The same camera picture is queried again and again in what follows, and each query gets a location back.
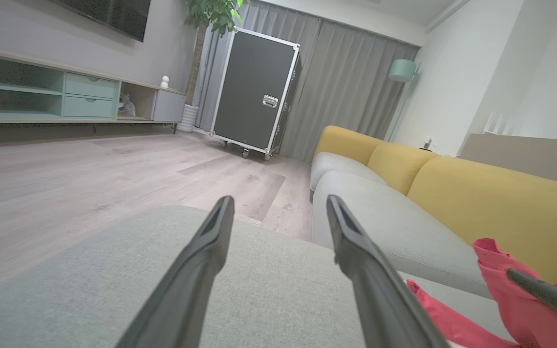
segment green lampshade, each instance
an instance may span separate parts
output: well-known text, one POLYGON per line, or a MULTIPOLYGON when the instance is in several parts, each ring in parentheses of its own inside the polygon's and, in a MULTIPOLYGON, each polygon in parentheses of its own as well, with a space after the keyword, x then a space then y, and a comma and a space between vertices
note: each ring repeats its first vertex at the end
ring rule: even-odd
POLYGON ((416 72, 416 63, 408 59, 397 59, 388 77, 393 81, 409 82, 416 72))

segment potted plant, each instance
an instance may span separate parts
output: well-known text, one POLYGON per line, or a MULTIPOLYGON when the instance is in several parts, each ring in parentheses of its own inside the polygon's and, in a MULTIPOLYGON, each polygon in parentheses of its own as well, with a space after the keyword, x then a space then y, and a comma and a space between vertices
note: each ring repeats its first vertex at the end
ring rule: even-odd
POLYGON ((188 77, 188 85, 186 85, 186 105, 184 106, 184 116, 179 125, 179 130, 184 132, 192 132, 192 125, 197 118, 198 106, 192 105, 195 96, 195 88, 197 86, 197 77, 199 75, 199 66, 201 65, 201 53, 205 42, 205 32, 209 26, 212 31, 220 33, 221 37, 228 31, 234 30, 234 17, 240 22, 242 18, 238 7, 242 6, 242 0, 185 0, 188 9, 187 23, 193 24, 197 28, 197 42, 192 55, 191 74, 188 77))

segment floor plank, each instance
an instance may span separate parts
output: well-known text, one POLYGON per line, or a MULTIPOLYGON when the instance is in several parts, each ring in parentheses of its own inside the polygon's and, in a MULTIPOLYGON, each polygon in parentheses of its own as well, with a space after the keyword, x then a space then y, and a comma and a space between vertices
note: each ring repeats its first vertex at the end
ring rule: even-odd
POLYGON ((201 132, 77 131, 65 141, 0 133, 14 140, 0 142, 0 284, 144 209, 209 210, 225 195, 236 219, 311 240, 308 163, 252 151, 243 159, 201 132))

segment red fabric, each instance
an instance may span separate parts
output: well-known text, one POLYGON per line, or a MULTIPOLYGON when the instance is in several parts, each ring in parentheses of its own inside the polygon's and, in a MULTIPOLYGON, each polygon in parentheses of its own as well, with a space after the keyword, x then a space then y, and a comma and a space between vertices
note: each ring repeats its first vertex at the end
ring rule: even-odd
POLYGON ((521 348, 513 342, 497 337, 429 296, 413 280, 408 279, 407 286, 448 341, 466 348, 521 348))
POLYGON ((502 322, 515 341, 523 348, 557 348, 557 313, 508 279, 506 270, 514 268, 541 279, 539 275, 503 253, 491 238, 479 239, 473 247, 484 281, 498 303, 502 322))

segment gray ottoman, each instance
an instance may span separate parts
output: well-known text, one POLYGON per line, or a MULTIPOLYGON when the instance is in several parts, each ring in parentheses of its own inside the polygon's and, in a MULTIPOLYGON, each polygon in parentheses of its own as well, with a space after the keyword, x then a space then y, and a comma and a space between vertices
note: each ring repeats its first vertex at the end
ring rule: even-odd
MULTIPOLYGON (((0 348, 110 348, 206 211, 162 207, 96 233, 0 287, 0 348)), ((322 246, 235 222, 202 347, 363 347, 350 281, 322 246)), ((509 338, 491 300, 417 277, 426 291, 509 338)))

